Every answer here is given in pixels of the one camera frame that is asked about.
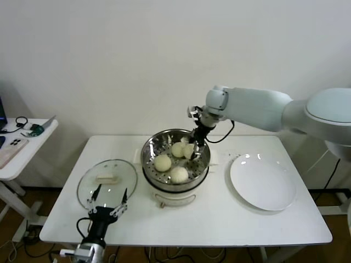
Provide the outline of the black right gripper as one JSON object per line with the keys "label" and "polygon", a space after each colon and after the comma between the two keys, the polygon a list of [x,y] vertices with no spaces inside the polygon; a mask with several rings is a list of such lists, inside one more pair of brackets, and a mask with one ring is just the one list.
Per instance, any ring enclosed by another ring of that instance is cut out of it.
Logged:
{"label": "black right gripper", "polygon": [[205,149],[205,138],[210,133],[211,128],[203,124],[199,124],[191,131],[188,143],[194,144],[191,154],[191,160],[199,158]]}

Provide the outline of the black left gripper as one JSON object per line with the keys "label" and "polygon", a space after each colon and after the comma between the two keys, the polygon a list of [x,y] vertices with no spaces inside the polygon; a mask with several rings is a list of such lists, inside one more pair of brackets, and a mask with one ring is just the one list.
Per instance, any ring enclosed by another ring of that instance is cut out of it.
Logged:
{"label": "black left gripper", "polygon": [[92,225],[88,232],[88,239],[91,241],[104,240],[109,225],[115,223],[128,208],[127,188],[124,191],[122,201],[115,209],[109,207],[97,207],[96,201],[101,189],[101,184],[93,192],[92,196],[87,199],[88,216]]}

